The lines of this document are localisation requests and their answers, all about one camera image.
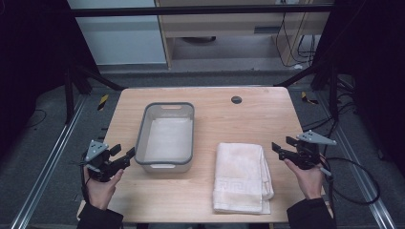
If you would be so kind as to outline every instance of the plastic bin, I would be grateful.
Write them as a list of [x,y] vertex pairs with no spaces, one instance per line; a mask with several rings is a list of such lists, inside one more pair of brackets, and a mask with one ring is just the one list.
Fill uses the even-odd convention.
[[135,161],[146,172],[183,173],[193,157],[194,106],[152,103],[144,111]]

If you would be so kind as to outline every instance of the black sleeve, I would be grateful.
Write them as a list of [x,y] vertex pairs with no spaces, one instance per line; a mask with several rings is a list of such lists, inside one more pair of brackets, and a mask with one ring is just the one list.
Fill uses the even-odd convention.
[[322,198],[304,199],[287,209],[291,229],[334,229],[336,225]]
[[77,229],[118,229],[121,227],[123,215],[111,210],[100,210],[89,203],[84,205],[83,210],[78,215],[80,221]]

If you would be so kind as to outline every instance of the folded towel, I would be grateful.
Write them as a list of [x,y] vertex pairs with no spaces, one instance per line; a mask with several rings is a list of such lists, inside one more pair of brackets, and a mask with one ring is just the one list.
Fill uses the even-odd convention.
[[214,210],[270,214],[274,196],[263,148],[244,143],[220,143],[217,148]]

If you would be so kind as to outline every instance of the table top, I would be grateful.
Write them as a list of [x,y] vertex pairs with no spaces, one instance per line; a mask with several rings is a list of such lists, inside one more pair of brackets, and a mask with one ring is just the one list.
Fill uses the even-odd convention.
[[[242,103],[234,104],[233,96]],[[146,173],[133,159],[109,209],[129,222],[285,222],[286,210],[304,198],[295,175],[271,150],[271,142],[294,151],[286,136],[302,129],[285,88],[142,88],[120,96],[104,142],[121,144],[123,156],[135,146],[145,107],[153,102],[194,105],[194,146],[191,169],[182,174]],[[225,214],[213,211],[216,149],[220,142],[262,145],[274,197],[270,215]]]

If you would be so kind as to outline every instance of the human hand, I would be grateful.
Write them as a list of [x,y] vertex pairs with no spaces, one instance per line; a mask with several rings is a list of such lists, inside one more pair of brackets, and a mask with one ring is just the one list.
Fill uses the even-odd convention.
[[297,176],[298,184],[306,199],[321,197],[322,179],[324,176],[320,170],[322,165],[319,164],[311,169],[302,170],[289,159],[285,159],[284,162]]
[[87,180],[87,192],[90,204],[98,209],[106,210],[114,191],[116,190],[117,183],[121,180],[124,171],[118,170],[116,175],[113,176],[108,182],[99,182],[95,179],[89,178],[88,168],[84,168],[84,178]]

